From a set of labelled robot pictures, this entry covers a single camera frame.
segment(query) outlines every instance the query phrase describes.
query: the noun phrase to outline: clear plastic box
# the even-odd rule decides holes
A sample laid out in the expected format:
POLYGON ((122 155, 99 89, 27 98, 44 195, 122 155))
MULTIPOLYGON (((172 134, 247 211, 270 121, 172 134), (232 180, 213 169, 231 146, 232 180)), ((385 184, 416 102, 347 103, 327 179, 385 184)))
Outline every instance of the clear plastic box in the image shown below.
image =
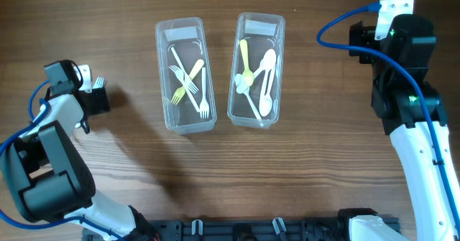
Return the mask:
POLYGON ((229 109, 227 114, 233 124, 237 126, 268 128, 280 117, 281 100, 281 78, 282 78, 282 57, 284 53, 285 41, 285 19, 274 14, 242 13, 238 17, 236 29, 235 48, 233 56, 233 67, 231 69, 229 109), (261 60, 265 57, 268 50, 273 49, 276 54, 276 64, 270 97, 272 108, 266 116, 260 114, 260 99, 268 96, 267 89, 270 85, 269 71, 267 84, 264 88, 263 96, 261 91, 264 82, 265 71, 262 71, 249 87, 249 96, 254 103, 260 118, 257 119, 248 98, 244 94, 239 94, 236 87, 236 74, 244 72, 244 60, 241 51, 241 40, 246 40, 248 49, 248 65, 252 72, 262 65, 261 60))
MULTIPOLYGON (((178 134, 189 134, 213 129, 217 120, 216 102, 214 101, 203 22, 197 17, 158 22, 156 25, 156 37, 166 127, 178 134), (201 113, 196 111, 186 91, 183 91, 185 93, 177 105, 172 103, 176 90, 183 86, 175 73, 170 69, 171 65, 180 67, 174 52, 177 54, 188 75, 198 63, 198 60, 201 59, 203 61, 202 67, 206 70, 205 97, 209 105, 208 117, 201 118, 201 113)), ((192 80, 198 88, 198 92, 196 94, 192 91, 190 92, 198 109, 202 102, 202 73, 203 70, 199 70, 192 80)))

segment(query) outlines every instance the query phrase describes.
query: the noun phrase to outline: yellow plastic fork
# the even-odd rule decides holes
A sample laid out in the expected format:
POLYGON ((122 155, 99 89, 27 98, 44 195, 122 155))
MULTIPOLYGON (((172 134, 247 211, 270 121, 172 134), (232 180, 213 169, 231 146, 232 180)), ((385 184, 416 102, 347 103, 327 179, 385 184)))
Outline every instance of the yellow plastic fork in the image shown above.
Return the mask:
MULTIPOLYGON (((193 80, 195 76, 198 74, 198 72, 200 72, 203 65, 204 65, 204 60, 202 59, 197 60, 195 65, 192 68, 192 71, 190 72, 190 75, 188 75, 188 77, 190 77, 190 79, 193 80)), ((179 101, 182 99, 182 97, 184 97, 184 95, 185 95, 185 88, 181 86, 175 91, 174 95, 172 96, 171 104, 177 105, 179 101)))

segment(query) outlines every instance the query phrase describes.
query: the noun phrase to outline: green light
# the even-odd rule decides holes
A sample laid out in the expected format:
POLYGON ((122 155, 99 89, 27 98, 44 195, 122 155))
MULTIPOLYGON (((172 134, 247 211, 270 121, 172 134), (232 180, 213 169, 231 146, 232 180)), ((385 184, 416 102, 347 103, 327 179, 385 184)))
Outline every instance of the green light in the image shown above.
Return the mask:
POLYGON ((418 101, 418 96, 409 96, 409 101, 411 102, 418 101))

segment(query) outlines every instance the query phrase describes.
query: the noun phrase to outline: plastic cutlery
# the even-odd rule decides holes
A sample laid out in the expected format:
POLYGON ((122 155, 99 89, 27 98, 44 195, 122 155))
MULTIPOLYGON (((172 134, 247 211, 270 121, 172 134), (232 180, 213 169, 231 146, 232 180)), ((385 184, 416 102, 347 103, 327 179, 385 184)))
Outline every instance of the plastic cutlery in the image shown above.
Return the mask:
MULTIPOLYGON (((178 62, 180 69, 182 69, 184 74, 187 75, 187 71, 185 71, 184 66, 182 65, 182 62, 180 62, 179 56, 176 53, 174 47, 171 47, 171 51, 172 51, 172 54, 174 55, 175 60, 178 62)), ((198 92, 198 87, 196 87, 196 85, 192 81, 190 81, 190 84, 188 85, 188 87, 189 87, 189 90, 192 91, 193 93, 198 92)))
POLYGON ((264 59, 260 61, 259 68, 254 72, 254 79, 256 79, 257 76, 264 70, 263 63, 264 63, 264 59))
POLYGON ((96 79, 96 82, 94 82, 93 89, 103 88, 106 83, 107 81, 105 78, 103 78, 102 76, 98 76, 98 78, 96 79))
POLYGON ((247 101, 249 102, 249 105, 251 105, 252 112, 254 112, 256 118, 262 119, 259 112, 257 111, 256 106, 254 105, 254 102, 252 102, 251 97, 249 96, 249 86, 246 85, 246 82, 243 80, 242 74, 237 73, 235 75, 235 84, 236 92, 238 94, 244 94, 247 97, 247 101))
POLYGON ((193 98, 192 93, 188 89, 188 85, 191 82, 190 78, 188 76, 184 76, 184 75, 186 75, 186 73, 184 73, 184 71, 182 71, 176 65, 170 65, 170 70, 172 70, 174 72, 175 77, 178 78, 180 83, 184 86, 185 92, 187 93, 188 98, 190 98, 190 100, 192 101, 193 107, 195 107, 196 112, 200 112, 200 109, 198 108, 198 105, 196 104, 196 101, 193 98))
POLYGON ((203 92, 203 98, 200 103, 200 118, 206 119, 209 117, 209 104, 206 101, 206 68, 201 69, 201 91, 203 92))
MULTIPOLYGON (((204 61, 202 59, 197 60, 195 65, 192 68, 192 71, 190 72, 190 75, 188 75, 188 77, 190 77, 190 79, 194 79, 195 76, 198 74, 198 72, 203 67, 203 65, 204 65, 204 61)), ((175 93, 174 93, 174 96, 172 97, 172 101, 171 101, 172 104, 177 105, 179 103, 179 101, 182 99, 182 97, 184 97, 184 95, 185 95, 184 87, 181 86, 181 87, 177 88, 175 93)))
POLYGON ((275 67, 276 64, 276 52, 273 49, 268 50, 263 58, 263 63, 262 67, 265 69, 265 74, 264 74, 264 80, 262 82, 262 88, 260 90, 260 99, 259 99, 259 111, 260 114, 265 117, 270 113, 270 110, 272 109, 273 101, 272 97, 270 96, 270 89, 272 88, 273 84, 273 78, 274 78, 274 73, 275 71, 273 68, 275 67), (272 71, 271 76, 270 76, 270 82, 268 86, 268 91, 265 93, 265 89, 267 87, 267 79, 268 79, 268 73, 272 71))
POLYGON ((243 64, 244 64, 244 71, 242 73, 242 76, 243 76, 244 81, 246 82, 246 85, 252 86, 252 84, 254 83, 254 74, 249 69, 247 41, 246 40, 240 40, 239 41, 239 47, 241 49, 241 56, 243 57, 243 64))

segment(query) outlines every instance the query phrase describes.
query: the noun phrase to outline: white plastic fork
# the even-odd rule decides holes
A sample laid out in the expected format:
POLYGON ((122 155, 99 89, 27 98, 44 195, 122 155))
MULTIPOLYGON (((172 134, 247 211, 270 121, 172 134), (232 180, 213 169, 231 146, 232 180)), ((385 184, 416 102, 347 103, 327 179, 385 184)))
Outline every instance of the white plastic fork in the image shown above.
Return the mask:
POLYGON ((187 87, 190 84, 190 78, 188 76, 184 76, 185 73, 180 68, 178 68, 176 65, 170 65, 170 70, 174 72, 175 77, 178 78, 180 83, 184 86, 185 92, 187 93, 188 98, 190 98, 190 100, 192 101, 193 107, 195 107, 196 112, 200 112, 200 109, 198 108, 198 105, 196 104, 196 101, 193 98, 192 93, 187 87))
POLYGON ((172 71, 176 71, 176 70, 179 70, 182 72, 182 74, 184 75, 185 77, 185 82, 187 84, 187 86, 184 86, 185 88, 188 88, 188 90, 190 90, 192 93, 196 94, 198 93, 198 87, 196 87, 196 85, 190 80, 190 77, 188 77, 187 73, 184 72, 183 70, 181 70, 179 67, 177 67, 176 65, 170 65, 170 68, 172 71))
MULTIPOLYGON (((178 53, 175 51, 174 47, 171 47, 171 52, 174 55, 175 60, 178 62, 180 69, 182 69, 182 72, 184 72, 185 75, 188 76, 187 71, 185 71, 184 66, 182 65, 182 62, 180 62, 180 58, 178 56, 178 53)), ((190 91, 192 91, 194 94, 198 92, 198 87, 190 80, 190 91)))
POLYGON ((201 91, 203 92, 203 98, 200 103, 200 118, 207 119, 209 117, 209 104, 206 101, 206 68, 201 69, 201 91))
POLYGON ((106 83, 106 79, 103 78, 102 76, 98 76, 98 78, 96 79, 96 82, 94 82, 93 89, 102 88, 102 87, 104 87, 105 83, 106 83))

